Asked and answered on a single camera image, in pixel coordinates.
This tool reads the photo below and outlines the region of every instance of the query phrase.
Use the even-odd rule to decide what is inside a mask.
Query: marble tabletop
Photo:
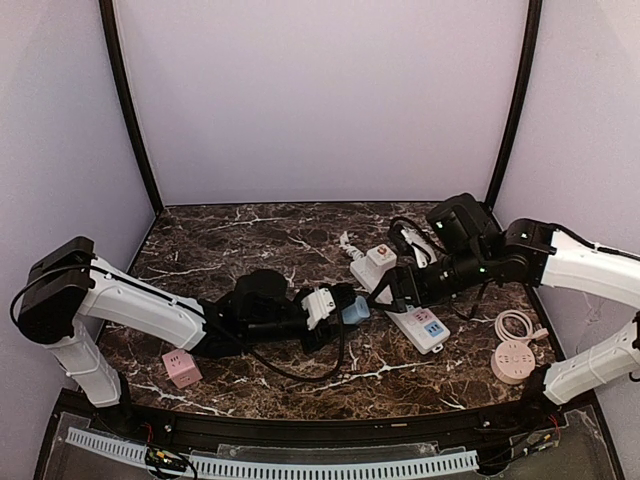
[[[167,208],[159,217],[132,274],[172,293],[216,300],[243,274],[280,271],[290,295],[303,286],[357,282],[351,259],[339,248],[348,231],[361,250],[387,242],[396,215],[426,227],[433,203],[283,203]],[[471,289],[456,299],[468,311]],[[451,331],[440,353],[421,355],[383,313],[347,336],[342,374],[321,384],[301,384],[267,370],[250,356],[198,358],[203,380],[183,390],[169,380],[161,355],[173,347],[129,328],[107,323],[99,345],[127,377],[135,403],[176,411],[269,419],[373,419],[441,413],[519,398],[522,387],[497,380],[490,367],[499,341],[490,320],[517,308],[538,317],[520,285],[491,285],[478,321],[459,319],[449,306],[432,311]],[[298,342],[256,348],[276,365],[317,376],[337,357],[337,342],[306,356]],[[554,360],[548,341],[532,344],[537,363]]]

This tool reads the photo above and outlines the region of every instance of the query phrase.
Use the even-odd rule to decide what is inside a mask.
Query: white wall
[[[498,218],[555,221],[640,252],[639,178],[640,3],[545,2]],[[541,295],[567,355],[634,314],[575,292]],[[640,478],[640,388],[621,379],[598,395],[627,478]]]
[[[0,2],[0,132],[0,477],[21,480],[63,375],[10,323],[13,294],[36,260],[80,234],[126,267],[153,217],[97,1]]]
[[[488,187],[526,0],[116,3],[167,204]]]

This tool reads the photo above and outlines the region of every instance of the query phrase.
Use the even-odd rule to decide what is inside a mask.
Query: power strip
[[[396,266],[398,257],[387,245],[378,245],[367,254],[351,262],[349,269],[360,284],[372,292],[380,282],[384,272]],[[385,288],[378,296],[380,303],[391,303],[391,291]],[[387,312],[402,333],[423,355],[429,352],[438,353],[451,332],[428,308],[416,308],[407,313]]]

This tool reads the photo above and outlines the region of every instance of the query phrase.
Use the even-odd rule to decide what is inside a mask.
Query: white arm casing
[[[588,248],[563,232],[555,232],[542,285],[587,292],[640,309],[640,262]],[[556,405],[640,368],[633,342],[639,326],[629,322],[618,333],[589,350],[551,365],[545,395]]]
[[[92,264],[137,283],[145,289],[155,290],[172,300],[163,300],[156,295],[120,282],[110,275],[91,271],[91,279],[96,282],[96,285],[87,293],[78,313],[126,325],[185,350],[191,350],[202,340],[205,335],[202,328],[204,319],[177,305],[177,302],[181,302],[198,312],[203,312],[202,307],[195,300],[153,288],[122,273],[101,258],[94,260]]]
[[[73,319],[73,337],[43,345],[56,357],[68,377],[82,387],[89,401],[98,408],[120,402],[120,379],[98,350],[84,324]]]
[[[176,304],[182,302],[202,312],[202,307],[195,300],[155,289],[100,258],[93,260],[92,264],[111,274],[91,271],[95,287],[87,292],[78,314],[111,320],[186,350],[196,346],[204,337],[204,319]],[[145,289],[155,290],[172,300],[163,300],[118,281],[112,275],[126,278]],[[73,327],[73,337],[65,337],[52,345],[43,346],[55,355],[66,375],[78,382],[93,405],[99,408],[117,405],[121,395],[117,372],[109,366],[77,317],[73,320]]]

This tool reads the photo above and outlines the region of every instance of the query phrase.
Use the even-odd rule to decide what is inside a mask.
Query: pink socket
[[[164,354],[162,361],[169,372],[169,378],[178,388],[184,388],[202,378],[193,357],[182,349]]]
[[[522,342],[502,342],[491,356],[493,373],[509,385],[522,383],[534,368],[536,360],[533,352]]]

